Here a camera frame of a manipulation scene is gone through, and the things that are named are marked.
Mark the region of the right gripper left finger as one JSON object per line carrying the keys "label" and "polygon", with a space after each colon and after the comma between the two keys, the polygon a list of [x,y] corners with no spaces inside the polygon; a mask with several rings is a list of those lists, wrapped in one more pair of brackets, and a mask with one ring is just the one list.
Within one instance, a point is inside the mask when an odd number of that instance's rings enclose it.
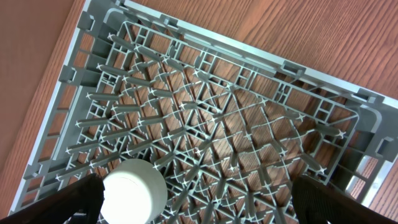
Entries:
{"label": "right gripper left finger", "polygon": [[1,224],[84,223],[96,224],[104,202],[104,184],[90,174],[57,193],[1,220]]}

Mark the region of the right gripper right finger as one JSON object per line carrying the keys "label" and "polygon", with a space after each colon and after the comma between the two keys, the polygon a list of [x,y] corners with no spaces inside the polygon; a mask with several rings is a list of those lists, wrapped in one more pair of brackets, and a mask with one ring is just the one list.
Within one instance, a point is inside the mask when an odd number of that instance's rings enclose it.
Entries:
{"label": "right gripper right finger", "polygon": [[292,203],[300,224],[395,224],[308,176],[294,180]]}

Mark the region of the white small bowl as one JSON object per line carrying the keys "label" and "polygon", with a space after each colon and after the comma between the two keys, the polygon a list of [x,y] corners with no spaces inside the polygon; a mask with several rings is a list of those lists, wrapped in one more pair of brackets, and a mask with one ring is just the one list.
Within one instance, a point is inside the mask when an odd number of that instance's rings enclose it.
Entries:
{"label": "white small bowl", "polygon": [[123,161],[104,178],[103,184],[101,215],[110,224],[149,223],[165,208],[165,179],[145,160]]}

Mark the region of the grey plastic dishwasher rack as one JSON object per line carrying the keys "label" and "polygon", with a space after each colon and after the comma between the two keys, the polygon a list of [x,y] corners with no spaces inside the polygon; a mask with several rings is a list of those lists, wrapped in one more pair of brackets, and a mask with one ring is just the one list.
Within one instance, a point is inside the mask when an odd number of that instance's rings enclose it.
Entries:
{"label": "grey plastic dishwasher rack", "polygon": [[165,177],[156,223],[297,223],[301,175],[371,203],[397,101],[133,1],[86,1],[9,213],[128,159]]}

